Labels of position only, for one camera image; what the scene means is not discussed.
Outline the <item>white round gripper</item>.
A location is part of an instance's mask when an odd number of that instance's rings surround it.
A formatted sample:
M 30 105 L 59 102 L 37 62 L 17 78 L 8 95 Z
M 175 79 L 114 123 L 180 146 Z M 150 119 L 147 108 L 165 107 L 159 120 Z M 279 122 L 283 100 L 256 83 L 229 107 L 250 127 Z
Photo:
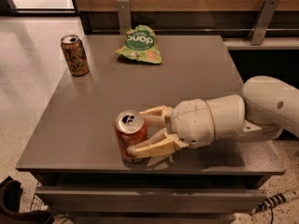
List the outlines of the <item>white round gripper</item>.
M 139 114 L 150 127 L 161 128 L 169 121 L 172 132 L 161 129 L 148 140 L 129 146 L 129 154 L 138 158 L 169 155 L 185 147 L 199 148 L 212 143 L 215 136 L 214 121 L 207 103 L 201 99 L 184 101 L 176 107 L 161 105 Z

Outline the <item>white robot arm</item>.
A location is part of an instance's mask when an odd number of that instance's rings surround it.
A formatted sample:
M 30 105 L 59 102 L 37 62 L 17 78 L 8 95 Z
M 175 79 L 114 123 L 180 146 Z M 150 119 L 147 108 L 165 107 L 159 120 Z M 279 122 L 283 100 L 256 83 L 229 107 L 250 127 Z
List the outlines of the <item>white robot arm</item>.
M 273 140 L 284 130 L 299 136 L 299 90 L 279 79 L 257 76 L 244 83 L 239 95 L 157 106 L 141 115 L 150 126 L 163 128 L 128 147 L 138 158 L 204 147 L 216 140 Z

